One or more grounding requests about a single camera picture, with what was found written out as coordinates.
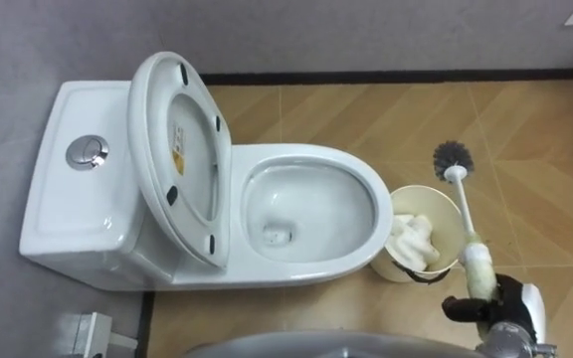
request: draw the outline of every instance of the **warning sticker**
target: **warning sticker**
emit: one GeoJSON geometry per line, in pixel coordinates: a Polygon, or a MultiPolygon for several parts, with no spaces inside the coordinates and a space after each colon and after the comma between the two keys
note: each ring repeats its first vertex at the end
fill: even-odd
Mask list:
{"type": "Polygon", "coordinates": [[[185,174],[185,131],[179,125],[174,126],[174,139],[171,154],[178,174],[185,174]]]}

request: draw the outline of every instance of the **toilet lid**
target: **toilet lid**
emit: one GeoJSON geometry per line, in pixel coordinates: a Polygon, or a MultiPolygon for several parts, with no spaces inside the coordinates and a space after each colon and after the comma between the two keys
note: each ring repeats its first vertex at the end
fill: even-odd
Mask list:
{"type": "Polygon", "coordinates": [[[167,237],[196,259],[224,267],[231,136],[185,59],[158,53],[138,68],[127,134],[140,190],[167,237]]]}

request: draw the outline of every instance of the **toilet brush head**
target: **toilet brush head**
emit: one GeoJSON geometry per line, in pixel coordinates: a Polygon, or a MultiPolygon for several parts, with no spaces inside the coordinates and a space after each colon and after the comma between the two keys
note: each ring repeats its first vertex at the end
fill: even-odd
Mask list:
{"type": "Polygon", "coordinates": [[[462,166],[466,168],[468,172],[475,170],[475,164],[468,149],[463,144],[454,140],[440,144],[437,149],[435,149],[433,159],[435,174],[442,181],[448,180],[445,176],[446,169],[454,165],[462,166]]]}

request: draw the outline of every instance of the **robotic arm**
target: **robotic arm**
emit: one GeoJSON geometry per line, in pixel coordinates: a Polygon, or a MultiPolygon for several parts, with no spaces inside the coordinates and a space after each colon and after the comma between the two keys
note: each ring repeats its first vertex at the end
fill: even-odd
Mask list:
{"type": "Polygon", "coordinates": [[[556,357],[545,344],[545,307],[538,288],[497,274],[498,299],[448,297],[442,310],[455,322],[476,323],[482,344],[477,352],[489,358],[556,357]]]}

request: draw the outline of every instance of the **white toilet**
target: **white toilet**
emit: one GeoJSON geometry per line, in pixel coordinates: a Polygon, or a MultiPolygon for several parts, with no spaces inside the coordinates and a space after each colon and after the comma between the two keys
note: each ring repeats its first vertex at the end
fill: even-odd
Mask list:
{"type": "Polygon", "coordinates": [[[297,285],[368,264],[392,218],[386,185],[348,153],[232,145],[196,71],[167,52],[132,82],[62,85],[20,252],[109,290],[297,285]]]}

